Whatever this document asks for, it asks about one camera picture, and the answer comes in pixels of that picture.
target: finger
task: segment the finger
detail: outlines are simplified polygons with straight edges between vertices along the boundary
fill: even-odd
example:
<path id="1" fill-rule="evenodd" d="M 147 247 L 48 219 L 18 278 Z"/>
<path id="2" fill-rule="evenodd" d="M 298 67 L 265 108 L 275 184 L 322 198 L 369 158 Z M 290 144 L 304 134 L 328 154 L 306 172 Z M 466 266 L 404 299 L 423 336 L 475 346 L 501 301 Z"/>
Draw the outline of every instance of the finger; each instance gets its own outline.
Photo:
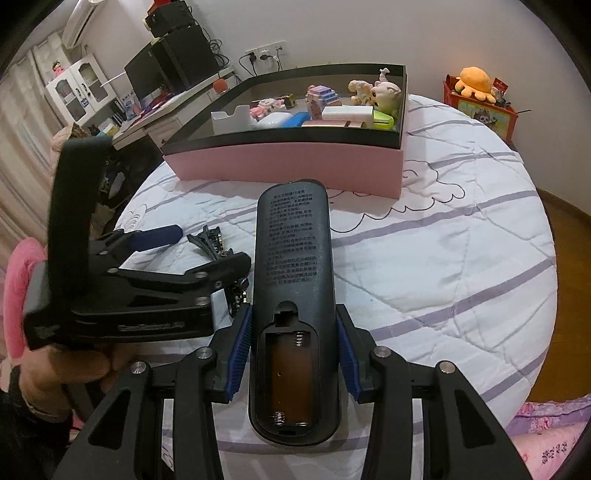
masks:
<path id="1" fill-rule="evenodd" d="M 100 352 L 60 352 L 50 350 L 48 360 L 59 384 L 88 383 L 103 378 L 111 370 L 109 358 Z"/>
<path id="2" fill-rule="evenodd" d="M 119 378 L 119 372 L 111 372 L 106 377 L 100 379 L 100 389 L 103 393 L 107 393 Z"/>
<path id="3" fill-rule="evenodd" d="M 111 368 L 118 372 L 137 355 L 137 343 L 117 343 L 111 353 Z"/>

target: white cabinet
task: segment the white cabinet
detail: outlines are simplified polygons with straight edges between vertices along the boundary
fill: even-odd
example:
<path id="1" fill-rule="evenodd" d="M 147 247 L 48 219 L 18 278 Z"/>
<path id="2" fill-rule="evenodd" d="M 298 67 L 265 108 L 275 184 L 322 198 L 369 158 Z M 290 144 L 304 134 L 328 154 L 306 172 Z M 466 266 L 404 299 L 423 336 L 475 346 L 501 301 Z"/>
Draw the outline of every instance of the white cabinet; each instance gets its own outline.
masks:
<path id="1" fill-rule="evenodd" d="M 49 97 L 66 123 L 82 125 L 96 113 L 81 88 L 68 70 L 47 85 Z"/>
<path id="2" fill-rule="evenodd" d="M 84 125 L 116 98 L 110 85 L 101 87 L 105 82 L 94 56 L 87 55 L 52 80 L 46 91 L 66 123 Z"/>
<path id="3" fill-rule="evenodd" d="M 92 55 L 87 55 L 82 60 L 77 61 L 68 71 L 72 72 L 74 79 L 82 87 L 83 93 L 87 96 L 95 111 L 115 100 L 115 91 L 111 88 L 111 85 L 101 87 L 107 79 Z"/>

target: wooden floor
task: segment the wooden floor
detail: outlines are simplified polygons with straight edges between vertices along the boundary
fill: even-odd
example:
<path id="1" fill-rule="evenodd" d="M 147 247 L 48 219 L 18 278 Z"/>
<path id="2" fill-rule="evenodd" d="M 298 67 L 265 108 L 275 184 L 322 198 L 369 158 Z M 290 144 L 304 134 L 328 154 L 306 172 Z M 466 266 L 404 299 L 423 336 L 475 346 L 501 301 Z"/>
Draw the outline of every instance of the wooden floor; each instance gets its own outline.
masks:
<path id="1" fill-rule="evenodd" d="M 529 400 L 564 401 L 591 393 L 591 223 L 542 197 L 556 243 L 558 314 Z"/>

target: red box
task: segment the red box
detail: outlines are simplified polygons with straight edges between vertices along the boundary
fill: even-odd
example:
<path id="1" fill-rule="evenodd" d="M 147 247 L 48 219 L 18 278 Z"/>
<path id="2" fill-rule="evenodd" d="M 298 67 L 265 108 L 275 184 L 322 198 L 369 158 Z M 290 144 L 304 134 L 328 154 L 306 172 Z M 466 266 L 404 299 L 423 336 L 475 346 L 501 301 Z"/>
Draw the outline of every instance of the red box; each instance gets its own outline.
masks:
<path id="1" fill-rule="evenodd" d="M 499 135 L 505 143 L 511 143 L 515 123 L 519 118 L 511 105 L 502 108 L 488 102 L 481 102 L 474 97 L 463 97 L 455 90 L 457 82 L 458 79 L 452 75 L 448 75 L 443 81 L 443 102 L 464 112 L 470 118 L 485 124 Z"/>

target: green object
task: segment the green object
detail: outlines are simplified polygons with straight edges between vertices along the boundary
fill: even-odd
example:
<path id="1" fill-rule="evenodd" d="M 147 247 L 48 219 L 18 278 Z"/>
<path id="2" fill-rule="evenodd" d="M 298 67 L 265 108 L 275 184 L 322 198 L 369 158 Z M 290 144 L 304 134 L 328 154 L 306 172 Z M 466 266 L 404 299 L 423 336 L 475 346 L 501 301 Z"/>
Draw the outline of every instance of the green object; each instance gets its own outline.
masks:
<path id="1" fill-rule="evenodd" d="M 374 128 L 378 130 L 392 130 L 394 128 L 394 118 L 387 113 L 374 110 Z"/>

